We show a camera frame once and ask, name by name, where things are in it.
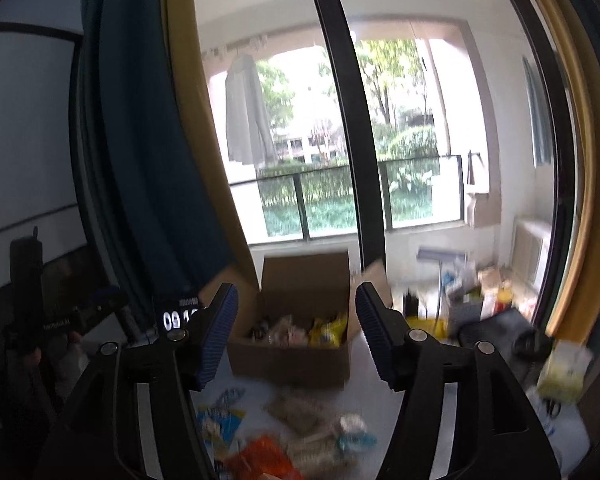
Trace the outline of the yellow packet on table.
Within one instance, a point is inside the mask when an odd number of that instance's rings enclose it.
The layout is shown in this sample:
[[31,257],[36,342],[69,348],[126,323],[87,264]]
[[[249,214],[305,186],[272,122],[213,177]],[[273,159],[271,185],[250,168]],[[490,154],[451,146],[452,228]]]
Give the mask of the yellow packet on table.
[[443,318],[408,318],[406,322],[412,330],[423,330],[437,340],[448,338],[448,322]]

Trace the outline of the phone showing clock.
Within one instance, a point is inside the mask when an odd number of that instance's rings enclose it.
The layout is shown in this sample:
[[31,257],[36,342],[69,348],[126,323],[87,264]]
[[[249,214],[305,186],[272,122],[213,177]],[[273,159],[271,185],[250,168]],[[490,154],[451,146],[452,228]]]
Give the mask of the phone showing clock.
[[190,318],[200,309],[197,297],[171,298],[158,311],[159,327],[166,333],[184,330]]

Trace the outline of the blue white snack packet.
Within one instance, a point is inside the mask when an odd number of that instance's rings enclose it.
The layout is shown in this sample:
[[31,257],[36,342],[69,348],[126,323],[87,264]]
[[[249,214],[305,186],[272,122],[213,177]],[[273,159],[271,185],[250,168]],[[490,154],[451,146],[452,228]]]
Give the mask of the blue white snack packet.
[[212,405],[201,405],[197,422],[204,442],[229,448],[246,412],[236,408],[246,393],[244,388],[228,388]]

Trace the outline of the white mesh organizer basket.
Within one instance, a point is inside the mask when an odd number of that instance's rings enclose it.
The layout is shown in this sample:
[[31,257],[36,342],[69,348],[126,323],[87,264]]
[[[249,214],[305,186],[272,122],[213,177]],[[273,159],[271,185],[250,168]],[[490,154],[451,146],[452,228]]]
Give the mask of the white mesh organizer basket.
[[463,296],[447,296],[449,305],[449,323],[463,326],[478,322],[481,318],[483,296],[480,292],[471,292]]

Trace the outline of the brown cardboard box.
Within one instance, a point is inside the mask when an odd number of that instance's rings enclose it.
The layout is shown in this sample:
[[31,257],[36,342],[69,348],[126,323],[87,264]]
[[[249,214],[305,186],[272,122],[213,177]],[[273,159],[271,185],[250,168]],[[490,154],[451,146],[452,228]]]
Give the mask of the brown cardboard box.
[[[226,344],[236,377],[306,389],[341,389],[351,373],[351,347],[361,333],[355,313],[355,289],[369,282],[385,306],[392,304],[385,265],[378,259],[352,275],[346,252],[268,257],[259,287],[228,266],[212,278],[199,296],[206,304],[224,283],[237,288],[238,310]],[[257,322],[273,323],[289,316],[292,324],[310,330],[317,320],[344,316],[347,325],[337,347],[332,344],[270,344],[248,336]]]

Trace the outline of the grey pouch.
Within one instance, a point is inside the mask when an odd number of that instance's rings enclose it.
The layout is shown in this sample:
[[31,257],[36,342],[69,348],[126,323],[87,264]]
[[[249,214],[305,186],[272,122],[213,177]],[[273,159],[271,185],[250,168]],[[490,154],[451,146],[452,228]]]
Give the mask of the grey pouch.
[[542,363],[550,356],[554,344],[552,338],[533,326],[516,308],[466,324],[456,336],[462,347],[490,342],[509,364]]

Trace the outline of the brown snack packet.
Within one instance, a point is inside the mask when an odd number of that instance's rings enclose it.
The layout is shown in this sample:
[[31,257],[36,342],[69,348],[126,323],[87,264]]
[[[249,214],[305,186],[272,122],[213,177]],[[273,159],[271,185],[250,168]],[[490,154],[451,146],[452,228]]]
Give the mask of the brown snack packet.
[[326,424],[325,410],[305,396],[279,393],[264,410],[298,436],[308,436]]

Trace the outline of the orange snack packet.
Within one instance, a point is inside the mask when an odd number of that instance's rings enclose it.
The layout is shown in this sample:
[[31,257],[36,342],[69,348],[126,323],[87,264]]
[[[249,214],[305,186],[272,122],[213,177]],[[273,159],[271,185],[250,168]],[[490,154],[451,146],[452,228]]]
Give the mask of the orange snack packet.
[[230,456],[225,467],[233,479],[303,479],[282,448],[269,437],[251,441]]

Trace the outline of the teal curtain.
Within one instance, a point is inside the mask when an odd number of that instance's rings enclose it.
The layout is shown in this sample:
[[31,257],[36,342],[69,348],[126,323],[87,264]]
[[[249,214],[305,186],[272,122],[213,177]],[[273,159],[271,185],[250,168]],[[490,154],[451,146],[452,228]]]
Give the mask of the teal curtain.
[[185,139],[159,0],[82,0],[85,177],[132,307],[196,294],[234,254]]

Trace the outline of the mustard yellow curtain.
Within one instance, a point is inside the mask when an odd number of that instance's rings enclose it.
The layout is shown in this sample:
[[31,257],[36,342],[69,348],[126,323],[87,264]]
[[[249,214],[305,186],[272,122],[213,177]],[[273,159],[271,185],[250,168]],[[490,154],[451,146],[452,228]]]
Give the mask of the mustard yellow curtain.
[[160,0],[163,42],[181,124],[202,188],[233,254],[233,268],[246,284],[259,287],[256,269],[225,174],[214,126],[196,23],[194,0]]

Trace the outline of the hanging white shirt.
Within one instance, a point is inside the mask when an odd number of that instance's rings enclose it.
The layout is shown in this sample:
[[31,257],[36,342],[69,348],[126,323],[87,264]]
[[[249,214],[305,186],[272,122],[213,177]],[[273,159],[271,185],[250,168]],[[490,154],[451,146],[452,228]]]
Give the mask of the hanging white shirt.
[[264,166],[276,159],[256,62],[240,54],[225,79],[225,131],[228,159]]

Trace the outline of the black window frame post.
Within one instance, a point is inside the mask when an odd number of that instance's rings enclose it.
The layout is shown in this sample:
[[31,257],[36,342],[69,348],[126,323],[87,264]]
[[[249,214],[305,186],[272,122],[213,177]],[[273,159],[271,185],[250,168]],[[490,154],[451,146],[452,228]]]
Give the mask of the black window frame post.
[[363,268],[386,258],[379,172],[372,122],[358,58],[341,0],[314,0],[332,66],[346,135],[358,246]]

